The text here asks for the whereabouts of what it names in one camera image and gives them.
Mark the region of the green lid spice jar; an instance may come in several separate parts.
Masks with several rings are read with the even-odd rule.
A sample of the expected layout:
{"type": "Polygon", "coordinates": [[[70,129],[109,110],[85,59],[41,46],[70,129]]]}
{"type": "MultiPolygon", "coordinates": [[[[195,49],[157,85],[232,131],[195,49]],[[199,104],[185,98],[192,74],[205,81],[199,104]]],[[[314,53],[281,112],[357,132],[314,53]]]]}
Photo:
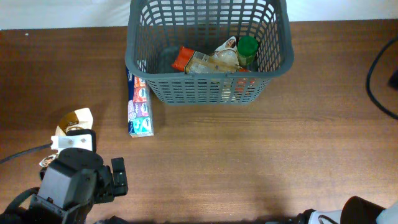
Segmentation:
{"type": "Polygon", "coordinates": [[[251,36],[243,36],[239,39],[237,50],[240,66],[245,67],[254,61],[258,46],[258,41],[251,36]]]}

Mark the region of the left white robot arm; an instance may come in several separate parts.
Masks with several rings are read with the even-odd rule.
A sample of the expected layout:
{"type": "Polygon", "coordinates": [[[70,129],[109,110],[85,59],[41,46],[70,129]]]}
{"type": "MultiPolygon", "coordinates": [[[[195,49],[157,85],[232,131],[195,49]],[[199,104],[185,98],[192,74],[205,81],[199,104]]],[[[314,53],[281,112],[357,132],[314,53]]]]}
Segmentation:
{"type": "Polygon", "coordinates": [[[64,149],[42,171],[42,182],[19,194],[1,214],[1,223],[84,223],[95,204],[112,202],[128,192],[122,157],[103,164],[100,155],[64,149]]]}

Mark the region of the grey plastic shopping basket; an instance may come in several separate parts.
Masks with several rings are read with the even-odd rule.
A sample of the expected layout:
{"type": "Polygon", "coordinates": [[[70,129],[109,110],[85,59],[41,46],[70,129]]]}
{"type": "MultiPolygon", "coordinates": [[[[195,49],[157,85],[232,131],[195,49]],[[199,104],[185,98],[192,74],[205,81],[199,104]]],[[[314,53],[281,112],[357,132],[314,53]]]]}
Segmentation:
{"type": "Polygon", "coordinates": [[[293,65],[284,0],[134,0],[125,62],[159,100],[170,105],[248,104],[293,65]],[[181,47],[213,53],[230,37],[259,46],[244,73],[188,73],[172,67],[181,47]]]}

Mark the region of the red spaghetti packet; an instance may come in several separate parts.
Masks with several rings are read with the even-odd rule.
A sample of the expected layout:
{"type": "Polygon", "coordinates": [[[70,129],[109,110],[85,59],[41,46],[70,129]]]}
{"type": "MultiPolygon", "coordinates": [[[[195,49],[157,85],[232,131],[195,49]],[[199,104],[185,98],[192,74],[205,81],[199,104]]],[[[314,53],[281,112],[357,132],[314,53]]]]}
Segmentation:
{"type": "Polygon", "coordinates": [[[249,72],[243,67],[229,65],[211,55],[181,46],[171,67],[185,73],[233,73],[249,72]]]}

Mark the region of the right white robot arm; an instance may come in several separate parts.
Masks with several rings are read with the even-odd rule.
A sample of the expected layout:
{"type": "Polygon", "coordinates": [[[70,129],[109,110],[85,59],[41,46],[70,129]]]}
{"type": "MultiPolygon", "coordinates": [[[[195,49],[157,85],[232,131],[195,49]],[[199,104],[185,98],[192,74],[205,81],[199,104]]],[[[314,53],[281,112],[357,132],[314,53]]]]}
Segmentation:
{"type": "Polygon", "coordinates": [[[345,203],[342,210],[306,210],[297,216],[295,223],[397,223],[397,202],[384,208],[354,196],[345,203]]]}

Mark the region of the brown white snack bag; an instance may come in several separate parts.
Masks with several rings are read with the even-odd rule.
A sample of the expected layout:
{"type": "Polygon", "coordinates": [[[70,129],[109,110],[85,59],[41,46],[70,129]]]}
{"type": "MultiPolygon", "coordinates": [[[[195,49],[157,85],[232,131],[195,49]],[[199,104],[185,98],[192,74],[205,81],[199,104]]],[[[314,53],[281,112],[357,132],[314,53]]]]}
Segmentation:
{"type": "MultiPolygon", "coordinates": [[[[93,116],[89,108],[82,108],[66,114],[58,123],[55,135],[66,135],[67,132],[77,129],[92,129],[93,116]]],[[[60,153],[56,153],[42,159],[39,163],[41,167],[47,167],[55,160],[60,153]]]]}

